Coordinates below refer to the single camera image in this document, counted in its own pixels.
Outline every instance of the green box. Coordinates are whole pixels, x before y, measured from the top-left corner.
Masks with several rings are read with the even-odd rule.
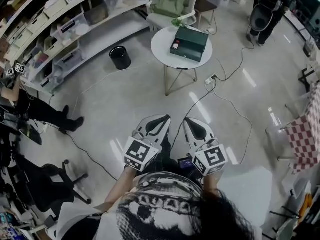
[[[186,27],[180,27],[175,35],[175,39],[179,40],[178,49],[170,48],[170,53],[190,60],[201,62],[202,54],[205,51],[209,35],[198,32]]]

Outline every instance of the round white table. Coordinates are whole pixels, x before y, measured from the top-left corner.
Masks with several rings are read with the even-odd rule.
[[[189,26],[188,28],[194,31],[201,32],[200,30],[194,27]],[[184,58],[175,54],[171,54],[170,47],[172,46],[176,38],[176,33],[178,29],[179,28],[175,26],[168,26],[166,28],[163,28],[154,35],[151,41],[151,50],[153,55],[158,59],[158,61],[160,61],[164,65],[164,85],[166,96],[182,89],[183,87],[192,84],[191,82],[178,89],[175,89],[174,91],[171,91],[172,87],[176,83],[181,73],[185,73],[187,76],[191,77],[193,79],[193,83],[198,81],[196,69],[206,64],[210,60],[213,52],[212,43],[208,38],[200,62]],[[179,75],[176,77],[170,88],[168,88],[168,67],[180,70]],[[186,73],[187,70],[194,70],[195,77]]]

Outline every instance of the green bag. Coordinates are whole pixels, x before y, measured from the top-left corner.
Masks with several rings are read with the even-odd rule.
[[[156,14],[178,18],[188,6],[189,0],[153,0],[150,7]]]

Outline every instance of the bottle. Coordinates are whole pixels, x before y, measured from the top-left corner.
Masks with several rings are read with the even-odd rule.
[[[180,41],[176,39],[176,40],[174,41],[174,43],[173,43],[172,48],[175,49],[175,50],[177,50],[177,49],[179,48],[179,44],[180,44]]]

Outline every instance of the black trash bin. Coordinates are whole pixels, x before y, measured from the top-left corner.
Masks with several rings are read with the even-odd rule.
[[[114,47],[110,51],[110,58],[118,70],[125,70],[130,67],[131,59],[123,46]]]

